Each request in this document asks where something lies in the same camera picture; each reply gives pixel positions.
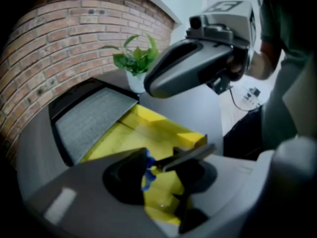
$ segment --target black cord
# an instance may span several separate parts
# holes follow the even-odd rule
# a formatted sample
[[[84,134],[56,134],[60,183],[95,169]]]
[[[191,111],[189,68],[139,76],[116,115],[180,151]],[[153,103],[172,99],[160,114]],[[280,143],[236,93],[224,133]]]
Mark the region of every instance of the black cord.
[[[232,89],[232,87],[229,89],[230,94],[231,94],[231,98],[232,98],[232,102],[233,102],[233,104],[236,106],[237,109],[239,109],[239,110],[241,110],[241,111],[244,111],[244,112],[250,112],[250,111],[256,110],[256,109],[258,108],[258,107],[256,107],[256,108],[251,109],[251,110],[244,110],[244,109],[241,109],[240,107],[238,107],[237,104],[236,104],[236,102],[234,101],[234,98],[233,98],[231,89]]]

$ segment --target gray table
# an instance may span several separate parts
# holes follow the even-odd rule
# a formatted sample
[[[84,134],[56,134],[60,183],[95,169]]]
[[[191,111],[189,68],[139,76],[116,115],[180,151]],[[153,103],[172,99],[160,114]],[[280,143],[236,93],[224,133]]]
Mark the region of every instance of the gray table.
[[[97,79],[130,90],[124,70],[116,70]],[[167,99],[153,98],[148,93],[139,96],[140,104],[168,119],[207,135],[208,142],[217,146],[217,155],[223,154],[223,136],[218,95],[201,85]]]

